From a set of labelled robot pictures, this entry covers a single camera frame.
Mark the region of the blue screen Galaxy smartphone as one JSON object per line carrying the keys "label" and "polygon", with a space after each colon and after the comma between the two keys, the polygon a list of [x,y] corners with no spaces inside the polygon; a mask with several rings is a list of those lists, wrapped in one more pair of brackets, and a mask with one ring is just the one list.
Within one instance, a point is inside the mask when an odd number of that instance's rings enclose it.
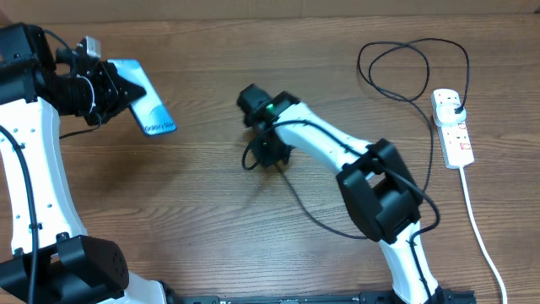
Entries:
{"label": "blue screen Galaxy smartphone", "polygon": [[176,124],[151,84],[140,62],[135,59],[109,59],[118,74],[131,83],[143,87],[146,95],[133,101],[129,108],[139,127],[147,136],[172,133]]}

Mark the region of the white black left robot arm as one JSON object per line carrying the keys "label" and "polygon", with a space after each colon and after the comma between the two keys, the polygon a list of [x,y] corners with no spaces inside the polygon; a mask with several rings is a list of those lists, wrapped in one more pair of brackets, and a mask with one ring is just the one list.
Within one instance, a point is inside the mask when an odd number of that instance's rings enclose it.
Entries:
{"label": "white black left robot arm", "polygon": [[50,36],[25,23],[1,30],[1,157],[13,212],[1,286],[27,303],[175,303],[166,283],[127,267],[116,243],[88,234],[68,186],[60,121],[82,117],[94,131],[129,110],[148,136],[176,124],[137,60],[102,60],[92,37],[52,50]]}

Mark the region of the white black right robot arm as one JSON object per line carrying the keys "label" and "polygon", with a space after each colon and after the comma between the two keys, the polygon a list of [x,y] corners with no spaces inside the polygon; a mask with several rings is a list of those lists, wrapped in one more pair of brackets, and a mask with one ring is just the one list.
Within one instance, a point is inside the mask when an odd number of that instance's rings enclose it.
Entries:
{"label": "white black right robot arm", "polygon": [[437,303],[441,288],[430,273],[420,224],[429,197],[412,178],[396,147],[355,138],[317,116],[299,98],[276,96],[250,84],[236,101],[254,139],[246,149],[258,166],[287,164],[293,149],[321,162],[334,176],[349,217],[365,239],[380,245],[391,270],[392,295],[402,303]]}

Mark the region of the white charger plug adapter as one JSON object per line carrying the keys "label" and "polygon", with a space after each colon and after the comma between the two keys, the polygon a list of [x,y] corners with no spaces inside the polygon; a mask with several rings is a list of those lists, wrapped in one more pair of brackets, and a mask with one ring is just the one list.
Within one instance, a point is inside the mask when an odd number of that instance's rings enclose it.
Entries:
{"label": "white charger plug adapter", "polygon": [[467,111],[453,104],[438,105],[435,107],[434,120],[438,127],[449,127],[465,122]]}

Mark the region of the white power strip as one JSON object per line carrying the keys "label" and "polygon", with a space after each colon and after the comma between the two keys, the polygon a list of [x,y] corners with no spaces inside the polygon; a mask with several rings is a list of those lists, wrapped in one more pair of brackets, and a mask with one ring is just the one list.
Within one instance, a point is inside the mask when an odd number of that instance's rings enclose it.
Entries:
{"label": "white power strip", "polygon": [[[431,94],[430,99],[433,116],[435,107],[438,105],[453,104],[455,107],[460,107],[462,104],[459,94],[450,89],[437,89]],[[436,127],[446,168],[460,169],[474,162],[471,141],[465,122],[449,127]]]}

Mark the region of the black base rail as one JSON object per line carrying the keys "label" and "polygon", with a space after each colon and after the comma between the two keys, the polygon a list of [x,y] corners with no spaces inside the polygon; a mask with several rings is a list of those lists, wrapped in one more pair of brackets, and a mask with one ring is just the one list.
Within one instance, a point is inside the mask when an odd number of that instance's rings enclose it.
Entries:
{"label": "black base rail", "polygon": [[[397,304],[405,303],[393,291],[362,291],[358,295],[319,296],[253,296],[219,298],[217,296],[176,296],[173,303],[182,304]],[[432,302],[440,304],[477,303],[473,291],[438,290]]]}

